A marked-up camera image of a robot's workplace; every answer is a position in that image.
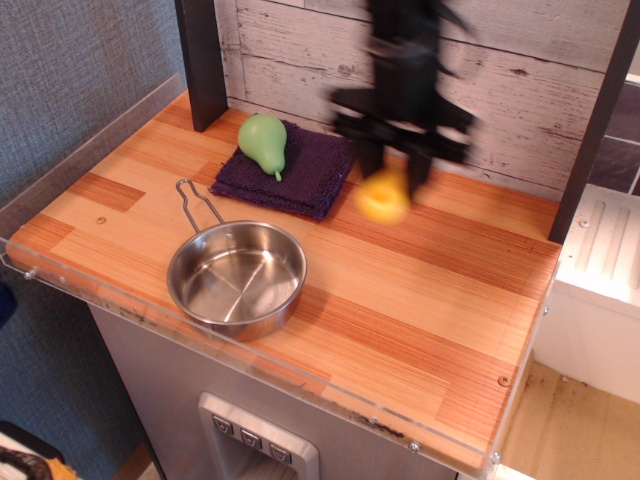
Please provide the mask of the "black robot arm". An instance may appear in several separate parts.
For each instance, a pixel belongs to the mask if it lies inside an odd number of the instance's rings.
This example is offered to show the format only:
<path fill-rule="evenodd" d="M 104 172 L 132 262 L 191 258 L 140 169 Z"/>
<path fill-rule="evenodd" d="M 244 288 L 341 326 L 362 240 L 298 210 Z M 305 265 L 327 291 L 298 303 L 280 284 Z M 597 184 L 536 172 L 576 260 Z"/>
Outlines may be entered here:
<path fill-rule="evenodd" d="M 468 144 L 439 130 L 465 134 L 475 117 L 445 99 L 437 82 L 448 71 L 440 61 L 441 22 L 473 31 L 441 1 L 370 1 L 367 10 L 373 85 L 331 93 L 339 109 L 333 127 L 353 142 L 364 178 L 382 169 L 385 148 L 405 153 L 406 192 L 413 195 L 428 179 L 434 159 L 462 163 L 469 154 Z"/>

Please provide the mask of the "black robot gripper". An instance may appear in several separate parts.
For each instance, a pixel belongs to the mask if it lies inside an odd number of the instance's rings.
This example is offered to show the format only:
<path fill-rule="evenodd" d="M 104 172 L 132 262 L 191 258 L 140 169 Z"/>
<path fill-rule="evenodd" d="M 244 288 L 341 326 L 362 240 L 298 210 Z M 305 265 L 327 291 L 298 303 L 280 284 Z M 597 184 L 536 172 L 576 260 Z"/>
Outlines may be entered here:
<path fill-rule="evenodd" d="M 334 127 L 351 138 L 363 179 L 384 166 L 391 146 L 408 154 L 408 193 L 426 182 L 433 158 L 463 163 L 470 147 L 438 132 L 440 127 L 466 134 L 474 116 L 440 95 L 436 84 L 443 69 L 430 49 L 371 49 L 373 85 L 340 88 L 330 94 L 335 105 L 355 112 L 336 115 Z"/>

